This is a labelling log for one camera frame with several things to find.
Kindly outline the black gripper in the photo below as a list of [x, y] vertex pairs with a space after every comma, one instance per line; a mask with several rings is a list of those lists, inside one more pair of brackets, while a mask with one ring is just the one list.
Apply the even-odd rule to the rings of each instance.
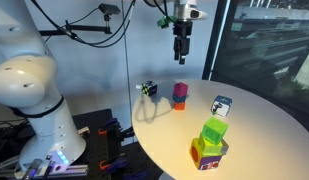
[[185, 64], [186, 54], [189, 53], [189, 36], [192, 33], [192, 25], [191, 21], [176, 21], [173, 24], [174, 60], [179, 60], [180, 65]]

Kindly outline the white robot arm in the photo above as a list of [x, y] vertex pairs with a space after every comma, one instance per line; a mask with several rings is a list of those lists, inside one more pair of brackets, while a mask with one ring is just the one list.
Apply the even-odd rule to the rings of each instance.
[[35, 136], [20, 152], [14, 177], [70, 174], [84, 152], [68, 105], [55, 83], [57, 65], [25, 0], [0, 0], [0, 103], [28, 119]]

